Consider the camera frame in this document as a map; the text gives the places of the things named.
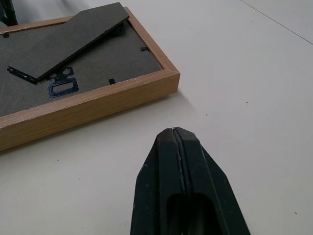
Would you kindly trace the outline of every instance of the white table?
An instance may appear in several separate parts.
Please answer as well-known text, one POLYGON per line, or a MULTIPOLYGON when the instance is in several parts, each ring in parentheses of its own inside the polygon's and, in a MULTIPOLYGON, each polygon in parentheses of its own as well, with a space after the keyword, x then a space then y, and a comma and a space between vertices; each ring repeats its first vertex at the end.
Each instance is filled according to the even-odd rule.
MULTIPOLYGON (((13 0, 21 23, 113 1, 88 2, 13 0)), ((228 176, 251 234, 311 235, 313 45, 239 0, 121 3, 181 72, 179 92, 2 153, 0 234, 128 235, 136 176, 179 126, 228 176)))

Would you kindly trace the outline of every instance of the wooden frame edge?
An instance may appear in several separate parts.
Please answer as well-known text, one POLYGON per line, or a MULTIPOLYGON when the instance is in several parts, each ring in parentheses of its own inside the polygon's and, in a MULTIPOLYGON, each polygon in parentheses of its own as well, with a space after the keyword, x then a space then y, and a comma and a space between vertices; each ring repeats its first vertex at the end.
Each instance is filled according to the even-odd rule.
MULTIPOLYGON (((0 117, 0 151, 173 94, 180 73, 131 11, 129 22, 164 67, 111 86, 0 117), (51 125, 57 119, 58 125, 51 125)), ((62 24, 71 17, 0 28, 0 34, 62 24)))

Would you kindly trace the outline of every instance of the white surface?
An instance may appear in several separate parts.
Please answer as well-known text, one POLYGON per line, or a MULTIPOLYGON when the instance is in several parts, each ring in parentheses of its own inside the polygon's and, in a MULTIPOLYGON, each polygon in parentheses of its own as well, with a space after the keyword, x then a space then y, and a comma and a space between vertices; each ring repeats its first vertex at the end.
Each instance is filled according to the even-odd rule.
POLYGON ((286 28, 313 43, 313 1, 243 0, 286 28))
POLYGON ((251 234, 311 235, 313 46, 239 0, 122 4, 181 72, 179 92, 2 154, 0 234, 129 234, 136 176, 179 126, 224 170, 251 234))

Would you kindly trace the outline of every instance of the wooden frame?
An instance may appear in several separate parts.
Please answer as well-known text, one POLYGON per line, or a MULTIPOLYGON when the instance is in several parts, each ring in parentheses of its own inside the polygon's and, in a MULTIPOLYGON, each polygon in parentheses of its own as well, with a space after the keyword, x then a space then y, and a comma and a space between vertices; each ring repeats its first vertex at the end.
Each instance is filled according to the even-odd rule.
MULTIPOLYGON (((0 117, 0 151, 173 94, 180 73, 128 8, 129 22, 162 70, 0 117)), ((71 17, 0 28, 0 34, 55 24, 71 17)))

